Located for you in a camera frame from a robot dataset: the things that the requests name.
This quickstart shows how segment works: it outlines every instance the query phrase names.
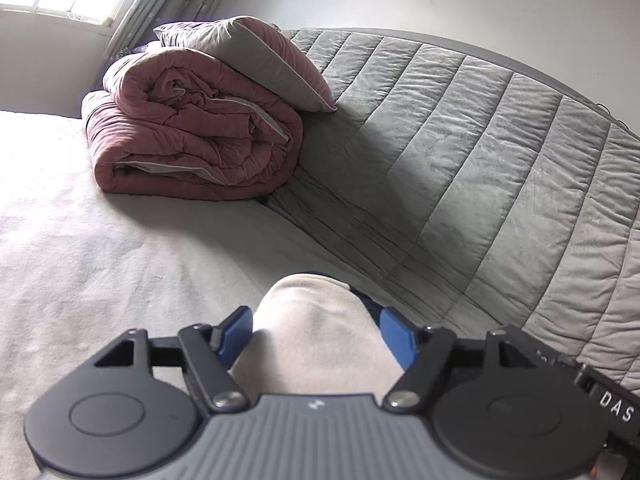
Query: pink comforter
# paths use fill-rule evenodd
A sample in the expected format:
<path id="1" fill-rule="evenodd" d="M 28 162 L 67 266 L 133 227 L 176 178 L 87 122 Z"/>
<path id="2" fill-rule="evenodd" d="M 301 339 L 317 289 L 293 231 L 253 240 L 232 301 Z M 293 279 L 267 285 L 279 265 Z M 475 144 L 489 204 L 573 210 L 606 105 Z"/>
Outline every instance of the pink comforter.
<path id="1" fill-rule="evenodd" d="M 100 187 L 203 200 L 269 193 L 293 172 L 302 121 L 282 99 L 196 50 L 112 65 L 82 101 Z"/>

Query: metal screw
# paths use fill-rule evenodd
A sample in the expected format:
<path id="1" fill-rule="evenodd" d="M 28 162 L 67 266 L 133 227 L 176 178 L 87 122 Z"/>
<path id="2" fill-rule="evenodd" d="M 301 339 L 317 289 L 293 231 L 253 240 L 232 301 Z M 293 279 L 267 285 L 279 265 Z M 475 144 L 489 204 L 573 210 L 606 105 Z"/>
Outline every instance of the metal screw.
<path id="1" fill-rule="evenodd" d="M 213 397 L 213 404 L 221 412 L 236 412 L 241 408 L 244 408 L 247 400 L 246 397 L 240 392 L 223 392 Z"/>
<path id="2" fill-rule="evenodd" d="M 398 390 L 391 392 L 386 401 L 392 408 L 412 408 L 420 402 L 420 397 L 415 392 Z"/>

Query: gray quilted mattress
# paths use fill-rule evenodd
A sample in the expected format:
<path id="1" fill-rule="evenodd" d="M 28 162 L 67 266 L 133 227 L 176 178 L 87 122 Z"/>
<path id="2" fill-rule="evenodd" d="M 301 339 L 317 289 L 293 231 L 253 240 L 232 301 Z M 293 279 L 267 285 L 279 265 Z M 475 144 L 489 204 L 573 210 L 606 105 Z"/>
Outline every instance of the gray quilted mattress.
<path id="1" fill-rule="evenodd" d="M 338 111 L 304 117 L 270 207 L 418 320 L 468 336 L 512 323 L 640 393 L 639 137 L 463 44 L 284 34 Z"/>

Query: beige towel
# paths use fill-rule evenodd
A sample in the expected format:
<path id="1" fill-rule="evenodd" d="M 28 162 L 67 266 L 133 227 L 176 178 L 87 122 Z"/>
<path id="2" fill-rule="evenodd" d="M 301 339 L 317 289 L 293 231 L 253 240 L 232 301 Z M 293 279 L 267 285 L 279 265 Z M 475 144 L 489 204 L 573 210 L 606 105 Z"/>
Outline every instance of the beige towel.
<path id="1" fill-rule="evenodd" d="M 402 374 L 349 286 L 315 274 L 277 282 L 254 315 L 254 336 L 232 369 L 251 400 L 260 393 L 373 393 Z"/>

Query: bed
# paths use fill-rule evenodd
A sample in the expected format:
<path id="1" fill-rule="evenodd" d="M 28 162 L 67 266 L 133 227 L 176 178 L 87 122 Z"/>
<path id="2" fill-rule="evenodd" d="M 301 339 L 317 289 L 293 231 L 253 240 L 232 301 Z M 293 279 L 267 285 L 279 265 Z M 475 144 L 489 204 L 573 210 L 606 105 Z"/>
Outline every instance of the bed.
<path id="1" fill-rule="evenodd" d="M 0 478 L 34 478 L 24 413 L 127 328 L 216 323 L 305 270 L 392 301 L 255 200 L 104 194 L 81 120 L 0 112 L 0 137 Z"/>
<path id="2" fill-rule="evenodd" d="M 511 323 L 640 393 L 640 139 L 516 60 L 396 30 L 285 30 L 338 110 L 270 207 L 421 322 Z"/>
<path id="3" fill-rule="evenodd" d="M 475 47 L 283 33 L 338 111 L 303 114 L 261 202 L 104 194 L 82 121 L 0 112 L 2 478 L 33 477 L 24 413 L 105 341 L 217 322 L 306 270 L 460 335 L 516 324 L 640 391 L 638 136 Z"/>

